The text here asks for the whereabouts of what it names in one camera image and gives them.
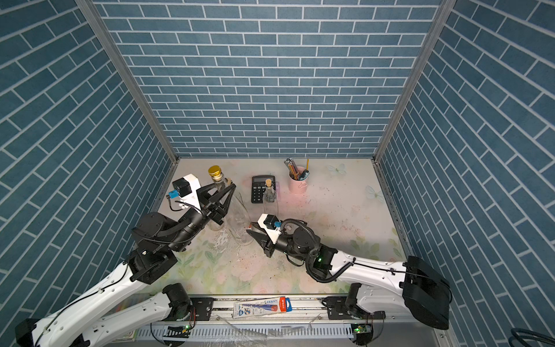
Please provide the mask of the tall gold-capped glass bottle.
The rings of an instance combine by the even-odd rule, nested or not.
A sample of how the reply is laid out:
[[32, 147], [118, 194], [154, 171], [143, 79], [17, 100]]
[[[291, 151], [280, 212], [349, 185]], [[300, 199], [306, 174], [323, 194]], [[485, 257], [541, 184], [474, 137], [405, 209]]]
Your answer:
[[[220, 166], [215, 165], [209, 167], [208, 173], [212, 181], [216, 184], [218, 191], [231, 186], [233, 183], [230, 179], [225, 178]], [[229, 236], [234, 238], [238, 245], [246, 246], [253, 242], [253, 238], [247, 233], [250, 224], [251, 218], [244, 205], [241, 193], [238, 188], [236, 188], [231, 198], [228, 213], [223, 219], [223, 224], [218, 225], [211, 221], [208, 227], [212, 231], [226, 232]]]

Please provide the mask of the corked glass bottle red label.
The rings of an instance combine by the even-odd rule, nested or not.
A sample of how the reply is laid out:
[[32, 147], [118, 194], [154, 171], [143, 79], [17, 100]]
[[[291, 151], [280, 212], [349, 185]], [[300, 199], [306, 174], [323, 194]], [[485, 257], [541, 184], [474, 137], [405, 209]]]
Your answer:
[[279, 206], [277, 201], [277, 192], [271, 179], [265, 180], [265, 188], [263, 193], [264, 213], [268, 215], [279, 215]]

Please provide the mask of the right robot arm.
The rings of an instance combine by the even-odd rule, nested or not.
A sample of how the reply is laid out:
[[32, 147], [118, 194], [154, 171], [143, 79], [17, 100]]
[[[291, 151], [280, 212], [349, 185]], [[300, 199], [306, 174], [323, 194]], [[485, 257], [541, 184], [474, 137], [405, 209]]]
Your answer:
[[429, 327], [443, 331], [449, 328], [449, 281], [419, 257], [409, 256], [404, 262], [357, 257], [322, 244], [305, 221], [281, 221], [275, 215], [261, 215], [247, 234], [267, 257], [283, 253], [318, 283], [350, 284], [345, 306], [354, 318], [366, 319], [381, 311], [409, 312]]

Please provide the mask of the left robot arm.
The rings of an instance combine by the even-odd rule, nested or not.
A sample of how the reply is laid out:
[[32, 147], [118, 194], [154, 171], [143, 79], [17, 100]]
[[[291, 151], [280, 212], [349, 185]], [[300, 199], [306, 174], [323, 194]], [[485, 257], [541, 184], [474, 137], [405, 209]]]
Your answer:
[[94, 287], [55, 313], [27, 318], [15, 328], [19, 346], [105, 346], [134, 329], [165, 319], [190, 320], [195, 307], [181, 284], [167, 285], [143, 302], [110, 313], [117, 304], [155, 283], [177, 263], [210, 221], [222, 224], [236, 190], [200, 186], [190, 174], [178, 182], [186, 212], [175, 221], [161, 213], [143, 215], [132, 229], [136, 248]]

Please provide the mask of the clear glass bottle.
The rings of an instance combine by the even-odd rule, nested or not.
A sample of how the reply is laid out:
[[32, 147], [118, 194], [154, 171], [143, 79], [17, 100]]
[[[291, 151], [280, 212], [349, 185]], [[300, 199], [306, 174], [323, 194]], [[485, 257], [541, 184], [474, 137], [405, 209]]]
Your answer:
[[209, 221], [208, 228], [211, 231], [225, 232], [225, 224], [224, 223], [218, 224], [215, 221]]

